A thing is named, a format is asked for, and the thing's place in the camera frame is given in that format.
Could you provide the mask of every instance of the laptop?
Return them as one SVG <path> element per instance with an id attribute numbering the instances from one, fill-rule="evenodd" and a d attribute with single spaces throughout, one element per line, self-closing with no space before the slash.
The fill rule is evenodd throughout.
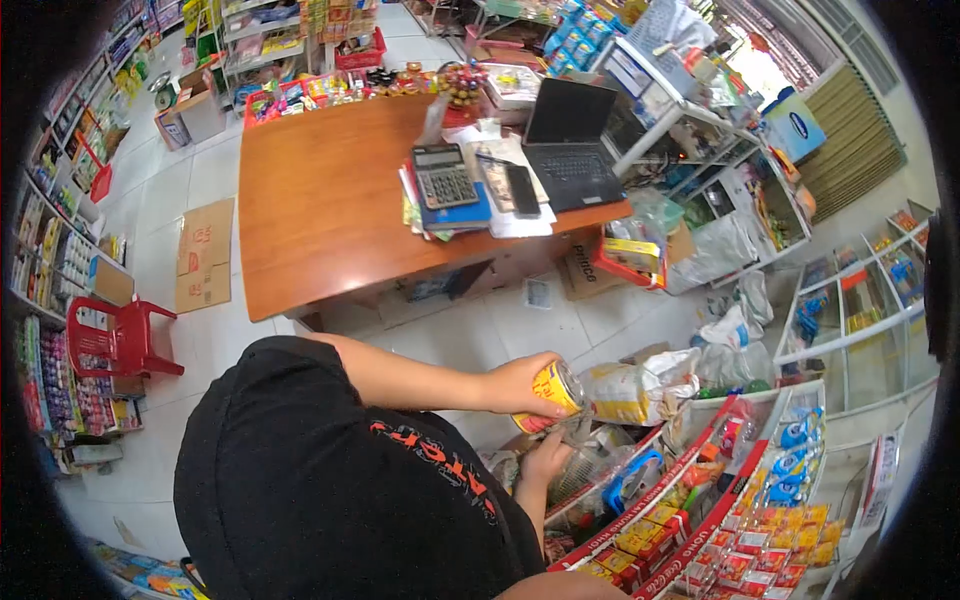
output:
<path id="1" fill-rule="evenodd" d="M 545 79 L 523 136 L 523 153 L 550 197 L 554 212 L 627 197 L 604 160 L 600 134 L 617 92 Z"/>

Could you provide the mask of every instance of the pen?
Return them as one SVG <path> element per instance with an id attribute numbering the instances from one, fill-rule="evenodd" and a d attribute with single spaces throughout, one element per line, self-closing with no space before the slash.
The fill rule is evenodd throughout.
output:
<path id="1" fill-rule="evenodd" d="M 497 158 L 496 156 L 483 155 L 483 154 L 480 154 L 479 152 L 474 153 L 474 155 L 475 155 L 477 158 L 483 158 L 483 159 L 485 159 L 485 160 L 491 160 L 491 161 L 496 162 L 496 163 L 498 163 L 498 164 L 505 164 L 505 165 L 507 165 L 508 167 L 516 167 L 516 166 L 518 166 L 518 165 L 517 165 L 516 163 L 514 163 L 514 162 L 511 162 L 511 161 L 509 161 L 509 160 L 504 160 L 503 158 Z"/>

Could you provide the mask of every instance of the black t-shirt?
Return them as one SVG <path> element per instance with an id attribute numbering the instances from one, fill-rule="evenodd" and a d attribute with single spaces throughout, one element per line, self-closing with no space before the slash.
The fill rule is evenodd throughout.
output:
<path id="1" fill-rule="evenodd" d="M 364 408 L 336 349 L 302 338 L 252 344 L 211 384 L 174 506 L 218 599 L 492 598 L 544 571 L 530 519 L 454 427 Z"/>

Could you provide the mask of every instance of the hand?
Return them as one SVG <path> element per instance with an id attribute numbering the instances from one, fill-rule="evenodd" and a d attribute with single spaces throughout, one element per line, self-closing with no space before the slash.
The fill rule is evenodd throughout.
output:
<path id="1" fill-rule="evenodd" d="M 573 448 L 563 443 L 564 429 L 558 427 L 540 445 L 523 456 L 520 464 L 520 482 L 523 485 L 537 485 L 546 488 L 557 476 Z"/>
<path id="2" fill-rule="evenodd" d="M 533 413 L 551 419 L 566 417 L 563 407 L 534 394 L 534 377 L 552 361 L 560 358 L 556 352 L 541 352 L 517 358 L 480 375 L 478 410 L 501 415 Z"/>

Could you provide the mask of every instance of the yellow can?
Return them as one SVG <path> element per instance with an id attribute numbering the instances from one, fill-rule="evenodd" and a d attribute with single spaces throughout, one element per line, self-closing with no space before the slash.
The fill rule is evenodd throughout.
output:
<path id="1" fill-rule="evenodd" d="M 555 360 L 538 372 L 533 390 L 537 396 L 563 406 L 567 417 L 576 415 L 587 406 L 583 386 L 563 360 Z M 558 421 L 530 413 L 516 413 L 511 417 L 523 433 L 541 432 Z"/>

